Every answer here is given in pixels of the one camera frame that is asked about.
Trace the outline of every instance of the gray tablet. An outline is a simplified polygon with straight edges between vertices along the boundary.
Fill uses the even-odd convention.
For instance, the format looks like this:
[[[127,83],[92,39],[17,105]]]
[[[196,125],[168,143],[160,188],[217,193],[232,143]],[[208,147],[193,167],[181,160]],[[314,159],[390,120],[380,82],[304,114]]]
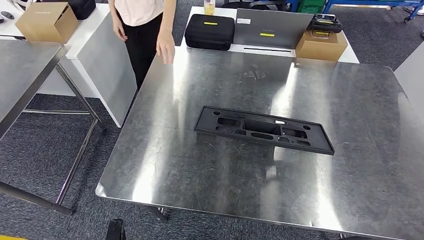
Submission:
[[[234,44],[295,49],[313,14],[237,9]]]

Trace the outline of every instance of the hand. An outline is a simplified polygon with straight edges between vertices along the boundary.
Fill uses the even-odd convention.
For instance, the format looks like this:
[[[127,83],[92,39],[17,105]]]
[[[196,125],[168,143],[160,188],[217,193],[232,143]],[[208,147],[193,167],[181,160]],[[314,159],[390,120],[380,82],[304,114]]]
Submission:
[[[128,39],[128,37],[125,35],[124,28],[122,27],[122,22],[118,17],[113,18],[113,32],[122,41],[126,41]]]
[[[162,57],[164,64],[173,64],[175,55],[175,42],[171,30],[160,29],[156,42],[157,55]]]

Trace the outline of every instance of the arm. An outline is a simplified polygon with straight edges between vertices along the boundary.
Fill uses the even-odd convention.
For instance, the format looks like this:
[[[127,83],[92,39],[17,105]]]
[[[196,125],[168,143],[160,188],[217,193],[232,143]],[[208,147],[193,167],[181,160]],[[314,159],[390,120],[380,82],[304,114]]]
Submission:
[[[172,64],[175,55],[175,42],[172,36],[177,0],[163,0],[163,17],[157,36],[156,52],[165,64]]]
[[[122,27],[122,22],[118,17],[118,11],[115,8],[115,0],[109,0],[110,15],[112,16],[113,21],[113,32],[123,41],[126,41],[128,37],[125,35],[124,28]]]

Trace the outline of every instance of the stainless steel table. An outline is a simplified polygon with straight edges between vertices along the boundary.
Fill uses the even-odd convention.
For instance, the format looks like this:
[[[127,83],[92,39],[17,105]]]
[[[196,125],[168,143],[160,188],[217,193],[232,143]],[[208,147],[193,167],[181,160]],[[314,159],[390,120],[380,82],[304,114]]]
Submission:
[[[106,125],[99,119],[81,94],[80,90],[60,65],[59,61],[65,56],[66,52],[67,50],[60,43],[29,43],[22,40],[0,40],[0,53],[2,56],[2,62],[0,64],[0,139],[22,112],[93,116],[93,121],[88,133],[77,153],[56,202],[50,202],[1,181],[0,192],[11,194],[17,198],[38,204],[48,209],[53,209],[63,214],[71,214],[72,210],[62,206],[62,201],[96,125],[102,129],[105,129]],[[25,109],[38,89],[43,85],[46,78],[55,68],[75,93],[76,97],[85,106],[87,111]]]
[[[321,123],[335,154],[196,133],[204,105]],[[423,173],[424,124],[390,68],[177,48],[153,61],[96,194],[422,240]]]

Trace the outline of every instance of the black carrying case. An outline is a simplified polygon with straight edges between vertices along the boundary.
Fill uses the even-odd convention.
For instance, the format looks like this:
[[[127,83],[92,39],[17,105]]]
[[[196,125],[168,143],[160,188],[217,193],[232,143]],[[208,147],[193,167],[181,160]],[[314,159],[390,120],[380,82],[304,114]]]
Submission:
[[[327,31],[338,34],[343,30],[343,26],[340,24],[337,18],[332,21],[323,22],[322,20],[317,18],[317,15],[314,15],[307,29],[315,31]]]
[[[69,0],[68,4],[78,20],[88,18],[96,8],[95,0]]]
[[[234,19],[225,16],[194,14],[185,29],[187,46],[227,51],[234,38]]]

